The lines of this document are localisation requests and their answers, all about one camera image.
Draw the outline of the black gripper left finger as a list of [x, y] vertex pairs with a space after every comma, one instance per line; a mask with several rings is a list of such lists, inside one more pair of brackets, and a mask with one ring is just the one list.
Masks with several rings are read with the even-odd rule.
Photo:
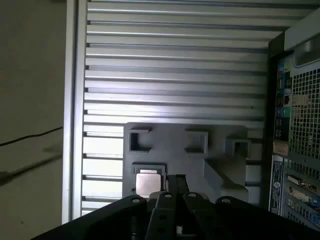
[[177, 176], [167, 190], [146, 199], [130, 195], [35, 237], [37, 240], [173, 240], [176, 238]]

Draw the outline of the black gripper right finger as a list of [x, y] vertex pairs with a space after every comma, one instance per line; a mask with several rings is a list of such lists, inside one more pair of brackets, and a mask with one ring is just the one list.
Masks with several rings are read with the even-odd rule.
[[198, 240], [318, 240], [319, 231], [231, 196], [214, 203], [191, 192], [184, 174], [176, 176], [186, 206], [187, 228]]

